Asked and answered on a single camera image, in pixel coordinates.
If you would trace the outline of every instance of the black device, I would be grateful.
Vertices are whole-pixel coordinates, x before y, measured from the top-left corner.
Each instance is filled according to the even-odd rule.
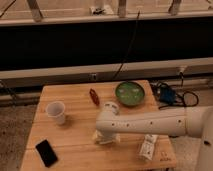
[[[37,144],[36,149],[38,150],[41,159],[43,160],[44,165],[46,167],[50,167],[58,160],[57,156],[55,155],[52,147],[50,146],[47,140],[44,140],[41,143]]]

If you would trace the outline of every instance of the white paper cup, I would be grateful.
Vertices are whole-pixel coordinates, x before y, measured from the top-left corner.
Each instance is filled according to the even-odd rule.
[[[45,109],[47,116],[52,118],[58,125],[65,123],[65,105],[61,101],[54,101],[47,105]]]

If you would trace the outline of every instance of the green bowl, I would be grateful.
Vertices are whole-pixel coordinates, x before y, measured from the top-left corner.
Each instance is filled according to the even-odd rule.
[[[145,97],[145,91],[141,85],[135,82],[122,82],[115,90],[118,101],[126,106],[137,106]]]

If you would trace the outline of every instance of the red chili pepper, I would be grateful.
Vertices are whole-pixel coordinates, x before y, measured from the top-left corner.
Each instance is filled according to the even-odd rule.
[[[100,101],[99,101],[99,97],[98,97],[97,93],[95,92],[95,90],[90,89],[89,93],[90,93],[90,97],[91,97],[93,103],[95,103],[97,106],[99,106]]]

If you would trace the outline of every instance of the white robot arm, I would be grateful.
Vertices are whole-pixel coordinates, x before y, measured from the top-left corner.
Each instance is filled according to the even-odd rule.
[[[196,171],[213,169],[213,107],[177,108],[135,115],[118,115],[113,102],[104,104],[96,129],[106,137],[115,133],[143,133],[201,138]]]

